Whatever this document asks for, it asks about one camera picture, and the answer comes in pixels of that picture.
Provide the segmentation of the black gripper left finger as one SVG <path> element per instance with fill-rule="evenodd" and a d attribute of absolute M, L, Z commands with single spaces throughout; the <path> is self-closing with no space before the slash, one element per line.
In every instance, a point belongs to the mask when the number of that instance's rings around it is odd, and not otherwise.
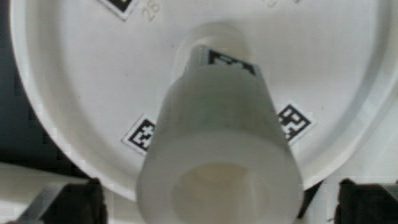
<path fill-rule="evenodd" d="M 108 224 L 99 179 L 92 178 L 85 183 L 49 184 L 42 188 L 14 224 Z"/>

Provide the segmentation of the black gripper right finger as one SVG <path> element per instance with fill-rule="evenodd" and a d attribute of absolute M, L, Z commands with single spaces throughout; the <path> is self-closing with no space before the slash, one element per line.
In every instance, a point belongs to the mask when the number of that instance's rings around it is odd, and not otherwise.
<path fill-rule="evenodd" d="M 334 224 L 398 224 L 398 181 L 339 182 Z"/>

